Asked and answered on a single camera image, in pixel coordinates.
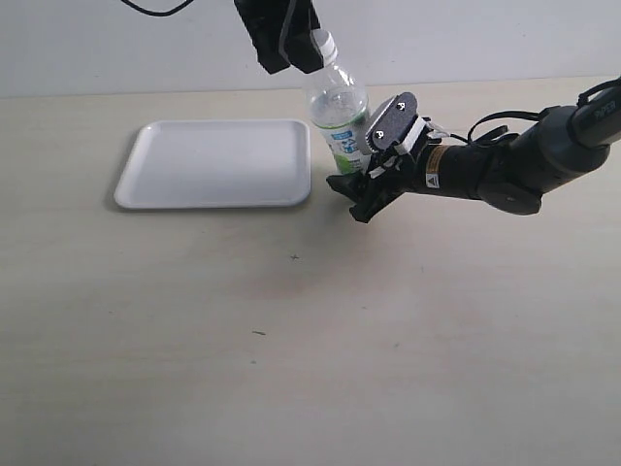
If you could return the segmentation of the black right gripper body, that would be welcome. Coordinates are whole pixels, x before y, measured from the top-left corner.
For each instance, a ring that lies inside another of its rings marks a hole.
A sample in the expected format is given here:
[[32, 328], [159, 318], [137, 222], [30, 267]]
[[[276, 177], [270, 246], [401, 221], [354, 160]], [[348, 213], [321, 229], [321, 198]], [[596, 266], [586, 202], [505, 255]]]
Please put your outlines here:
[[372, 157], [372, 164], [364, 175], [357, 175], [353, 182], [354, 205], [349, 209], [352, 217], [362, 223], [408, 192], [413, 186], [414, 172], [422, 152], [432, 142], [440, 142], [432, 124], [415, 124], [402, 141]]

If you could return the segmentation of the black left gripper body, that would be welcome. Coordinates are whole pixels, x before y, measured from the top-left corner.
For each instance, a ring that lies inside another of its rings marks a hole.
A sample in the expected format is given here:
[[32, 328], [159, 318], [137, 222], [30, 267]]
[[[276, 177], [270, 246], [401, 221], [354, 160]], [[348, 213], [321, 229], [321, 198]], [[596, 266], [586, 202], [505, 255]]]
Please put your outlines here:
[[312, 1], [235, 0], [234, 5], [256, 47], [277, 47], [280, 40], [321, 27]]

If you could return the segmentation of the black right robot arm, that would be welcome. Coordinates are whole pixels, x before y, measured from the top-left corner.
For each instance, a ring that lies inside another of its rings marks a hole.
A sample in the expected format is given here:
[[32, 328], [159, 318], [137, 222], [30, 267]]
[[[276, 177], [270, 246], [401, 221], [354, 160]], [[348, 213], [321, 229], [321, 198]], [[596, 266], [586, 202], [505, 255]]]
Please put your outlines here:
[[352, 217], [369, 222], [405, 193], [482, 201], [505, 213], [539, 212], [544, 194], [599, 169], [620, 139], [620, 82], [599, 83], [571, 106], [484, 117], [533, 125], [514, 133], [501, 125], [446, 145], [449, 132], [418, 112], [411, 92], [385, 101], [362, 127], [367, 168], [332, 175], [331, 189], [352, 201]]

